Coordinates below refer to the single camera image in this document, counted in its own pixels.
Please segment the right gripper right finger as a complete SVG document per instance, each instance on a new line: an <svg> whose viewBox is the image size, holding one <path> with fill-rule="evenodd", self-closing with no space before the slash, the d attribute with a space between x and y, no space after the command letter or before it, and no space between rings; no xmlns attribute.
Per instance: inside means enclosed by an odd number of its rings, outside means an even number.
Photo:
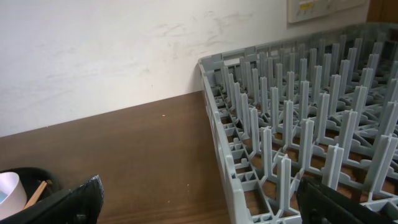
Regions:
<svg viewBox="0 0 398 224"><path fill-rule="evenodd" d="M303 224L391 224L391 218L352 201L312 177L304 177L296 193Z"/></svg>

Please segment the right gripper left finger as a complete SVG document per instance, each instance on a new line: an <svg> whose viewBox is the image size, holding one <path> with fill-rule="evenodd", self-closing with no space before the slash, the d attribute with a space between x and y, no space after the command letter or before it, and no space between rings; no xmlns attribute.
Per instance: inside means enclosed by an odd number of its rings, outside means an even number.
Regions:
<svg viewBox="0 0 398 224"><path fill-rule="evenodd" d="M10 217L3 224L96 224L104 204L101 178L93 176L72 189L62 189Z"/></svg>

